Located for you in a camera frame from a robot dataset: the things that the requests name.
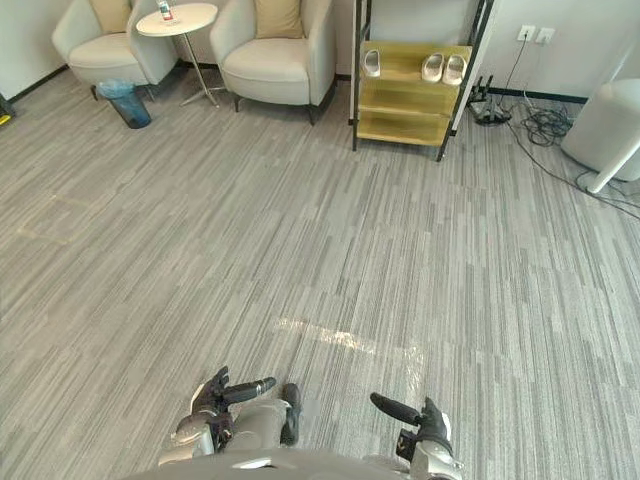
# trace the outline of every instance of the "trash can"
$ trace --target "trash can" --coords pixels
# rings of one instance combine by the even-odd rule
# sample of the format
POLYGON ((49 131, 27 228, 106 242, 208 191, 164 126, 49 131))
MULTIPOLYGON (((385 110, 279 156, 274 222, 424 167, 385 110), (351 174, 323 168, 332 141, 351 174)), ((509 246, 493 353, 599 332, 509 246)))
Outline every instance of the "trash can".
POLYGON ((97 91, 111 102, 129 128, 142 128, 151 123, 149 112, 136 94, 133 83, 126 80, 106 80, 98 83, 97 91))

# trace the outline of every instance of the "electrical outlet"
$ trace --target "electrical outlet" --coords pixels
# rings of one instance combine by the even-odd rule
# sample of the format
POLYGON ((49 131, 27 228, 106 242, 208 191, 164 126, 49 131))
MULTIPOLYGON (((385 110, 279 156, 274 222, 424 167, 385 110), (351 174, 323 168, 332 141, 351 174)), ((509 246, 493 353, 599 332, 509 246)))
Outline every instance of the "electrical outlet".
POLYGON ((551 37, 556 33, 555 29, 544 27, 540 29, 540 33, 538 33, 538 38, 536 38, 536 43, 547 44, 551 42, 551 37))
POLYGON ((523 25, 518 34, 518 41, 530 42, 534 33, 536 33, 536 27, 534 25, 523 25))

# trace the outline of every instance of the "armchair cushion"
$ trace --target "armchair cushion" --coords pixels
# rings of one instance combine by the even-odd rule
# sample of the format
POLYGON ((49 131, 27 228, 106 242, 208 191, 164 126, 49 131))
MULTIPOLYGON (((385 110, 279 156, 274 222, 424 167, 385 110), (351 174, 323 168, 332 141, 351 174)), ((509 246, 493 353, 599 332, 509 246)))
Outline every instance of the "armchair cushion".
POLYGON ((71 50, 69 66, 91 85, 107 78, 129 80, 136 85, 149 83, 131 52, 126 33, 103 35, 77 46, 71 50))
POLYGON ((69 64, 78 67, 108 68, 136 63, 126 33, 94 38, 74 48, 69 55, 69 64))
POLYGON ((307 40, 250 40, 232 51, 222 64, 225 84, 233 92, 264 102, 309 103, 307 40))
POLYGON ((91 0, 103 33, 120 33, 127 30, 131 15, 129 0, 91 0))
POLYGON ((300 0, 255 0, 256 38, 302 38, 300 0))

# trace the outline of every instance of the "armchair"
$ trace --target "armchair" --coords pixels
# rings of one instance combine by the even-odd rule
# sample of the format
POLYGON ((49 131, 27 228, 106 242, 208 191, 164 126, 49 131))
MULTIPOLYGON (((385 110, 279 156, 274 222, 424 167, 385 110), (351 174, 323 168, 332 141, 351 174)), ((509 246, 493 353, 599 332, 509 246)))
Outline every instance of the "armchair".
POLYGON ((73 0, 53 32, 53 44, 79 80, 96 85, 118 78, 136 85, 157 85, 178 56, 168 38, 142 36, 138 21, 157 7, 154 0, 133 0, 127 30, 104 34, 89 0, 73 0))
POLYGON ((333 0, 302 0, 306 38, 256 39, 254 0, 229 0, 211 29, 211 46, 227 90, 239 99, 305 105, 328 98, 336 65, 333 0))

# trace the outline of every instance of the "black metal frame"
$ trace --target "black metal frame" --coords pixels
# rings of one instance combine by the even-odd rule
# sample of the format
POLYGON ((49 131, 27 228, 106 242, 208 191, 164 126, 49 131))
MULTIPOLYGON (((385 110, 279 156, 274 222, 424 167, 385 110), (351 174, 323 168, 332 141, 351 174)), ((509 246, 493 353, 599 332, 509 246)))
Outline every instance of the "black metal frame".
MULTIPOLYGON (((371 35, 371 4, 373 0, 367 0, 366 7, 366 19, 365 25, 362 26, 362 0, 356 0, 356 28, 354 30, 354 45, 355 45, 355 57, 354 57, 354 78, 352 81, 355 82, 353 88, 353 141, 352 141, 352 149, 355 152, 358 148, 358 121, 359 121, 359 110, 358 105, 360 103, 360 52, 362 42, 364 40, 369 40, 371 35)), ((449 124, 447 125, 447 130, 445 132, 444 138, 442 140, 442 145, 438 150, 438 156, 436 157, 436 161, 442 161, 444 157, 444 152, 447 148, 447 143, 449 138, 452 137, 453 129, 453 121, 458 114, 458 110, 460 109, 460 104, 462 103, 462 98, 464 97, 464 92, 467 87, 467 83, 469 81, 469 75, 473 70, 473 66, 476 61, 476 57, 478 55, 478 49, 476 48, 478 43, 482 41, 482 37, 484 36, 484 32, 487 28, 487 22, 489 21, 489 16, 491 15, 491 10, 493 9, 494 0, 478 0, 478 5, 476 7, 476 13, 473 19, 473 24, 471 26, 471 32, 469 33, 469 39, 467 43, 472 47, 471 49, 471 57, 469 58, 469 64, 467 65, 467 72, 462 80, 462 84, 460 85, 460 89, 458 90, 458 98, 456 99, 456 104, 453 108, 453 113, 451 118, 449 119, 449 124)))

